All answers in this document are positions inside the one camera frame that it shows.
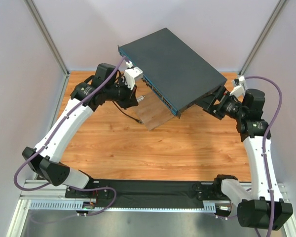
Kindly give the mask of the silver SFP module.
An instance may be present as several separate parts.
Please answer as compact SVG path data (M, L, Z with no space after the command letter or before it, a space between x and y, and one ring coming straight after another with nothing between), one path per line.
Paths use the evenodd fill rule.
M145 95L141 95L141 96L137 97L137 101L140 102L140 101L144 100L144 98L145 98Z

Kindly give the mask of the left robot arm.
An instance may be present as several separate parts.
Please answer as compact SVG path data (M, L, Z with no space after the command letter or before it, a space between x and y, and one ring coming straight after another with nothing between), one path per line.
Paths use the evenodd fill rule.
M45 137L34 148L26 147L22 152L31 170L54 186L87 188L91 177L62 164L63 153L82 124L106 101L123 109L137 106L136 80L142 78L143 71L131 63L124 73L113 65L99 64L94 75L74 88L64 111Z

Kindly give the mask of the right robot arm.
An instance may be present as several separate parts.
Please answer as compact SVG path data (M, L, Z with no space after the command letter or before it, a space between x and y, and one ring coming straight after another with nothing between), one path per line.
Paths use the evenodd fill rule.
M250 191L232 175L218 175L212 188L217 197L227 197L237 207L240 226L277 231L292 216L293 207L284 202L273 169L270 124L262 119L265 93L247 89L243 94L239 101L234 92L221 86L195 102L218 119L228 116L236 120L249 160Z

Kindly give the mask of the blue-faced grey network switch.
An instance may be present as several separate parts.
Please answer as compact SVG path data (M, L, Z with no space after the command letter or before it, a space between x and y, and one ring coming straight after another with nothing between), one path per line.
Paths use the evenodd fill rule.
M145 83L180 117L196 100L225 85L226 78L168 28L118 47L143 71Z

